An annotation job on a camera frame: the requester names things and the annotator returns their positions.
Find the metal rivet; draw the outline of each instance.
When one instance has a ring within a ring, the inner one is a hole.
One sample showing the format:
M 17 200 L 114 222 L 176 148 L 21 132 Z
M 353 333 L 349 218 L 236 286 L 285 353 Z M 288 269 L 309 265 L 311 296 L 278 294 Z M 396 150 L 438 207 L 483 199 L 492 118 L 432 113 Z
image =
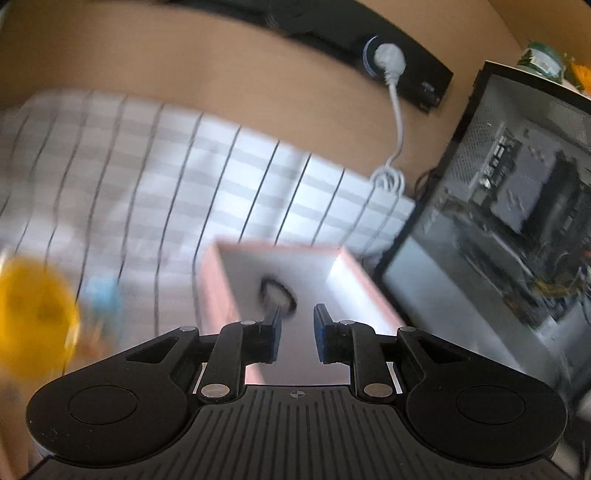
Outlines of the metal rivet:
M 392 387 L 383 383 L 370 383 L 363 389 L 366 395 L 375 398 L 384 398 L 392 395 Z
M 222 398 L 230 393 L 230 387 L 221 383 L 210 383 L 201 389 L 201 395 L 207 398 Z

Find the yellow object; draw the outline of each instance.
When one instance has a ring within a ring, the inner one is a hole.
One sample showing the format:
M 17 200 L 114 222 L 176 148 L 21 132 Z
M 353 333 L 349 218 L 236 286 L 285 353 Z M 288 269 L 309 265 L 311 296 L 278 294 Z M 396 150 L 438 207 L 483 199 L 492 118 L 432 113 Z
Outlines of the yellow object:
M 0 270 L 0 367 L 18 378 L 61 371 L 80 329 L 66 280 L 42 262 L 9 258 Z
M 577 65 L 576 63 L 570 64 L 574 75 L 577 77 L 585 92 L 591 93 L 591 69 L 584 65 Z

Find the table surface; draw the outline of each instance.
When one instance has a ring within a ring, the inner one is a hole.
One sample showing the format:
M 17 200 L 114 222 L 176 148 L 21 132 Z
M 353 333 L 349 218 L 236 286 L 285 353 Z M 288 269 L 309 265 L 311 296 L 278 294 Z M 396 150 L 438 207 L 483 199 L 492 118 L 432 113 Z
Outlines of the table surface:
M 438 162 L 485 60 L 519 45 L 487 0 L 366 0 L 454 78 L 429 115 L 402 103 L 408 182 Z M 51 87 L 128 92 L 247 125 L 370 174 L 395 145 L 386 88 L 270 30 L 149 2 L 16 0 L 0 31 L 0 105 Z

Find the black cable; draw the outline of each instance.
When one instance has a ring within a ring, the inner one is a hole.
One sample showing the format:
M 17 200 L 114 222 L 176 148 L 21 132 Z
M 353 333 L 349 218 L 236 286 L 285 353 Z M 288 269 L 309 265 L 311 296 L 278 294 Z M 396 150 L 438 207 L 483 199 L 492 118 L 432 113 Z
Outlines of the black cable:
M 585 317 L 585 321 L 587 325 L 591 327 L 591 322 L 589 321 L 589 315 L 587 315 L 587 304 L 585 302 L 585 297 L 590 297 L 589 292 L 585 292 L 585 295 L 581 297 L 581 310 L 583 310 L 583 316 Z
M 417 178 L 417 181 L 414 183 L 414 199 L 416 201 L 419 201 L 422 198 L 423 194 L 425 193 L 424 190 L 429 178 L 434 172 L 435 168 L 431 168 L 430 170 L 421 173 L 419 178 Z

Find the pink box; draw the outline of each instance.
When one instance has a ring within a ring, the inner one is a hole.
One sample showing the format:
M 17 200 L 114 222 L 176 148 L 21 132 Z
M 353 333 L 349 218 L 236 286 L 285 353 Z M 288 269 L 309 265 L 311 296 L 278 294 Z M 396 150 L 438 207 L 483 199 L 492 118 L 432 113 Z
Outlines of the pink box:
M 318 359 L 313 307 L 324 303 L 335 322 L 358 320 L 376 333 L 396 335 L 404 322 L 345 248 L 273 246 L 217 241 L 202 257 L 199 273 L 201 333 L 218 333 L 237 320 L 260 320 L 261 278 L 271 276 L 294 293 L 297 310 L 282 322 L 277 361 L 246 368 L 246 383 L 342 385 L 349 367 Z

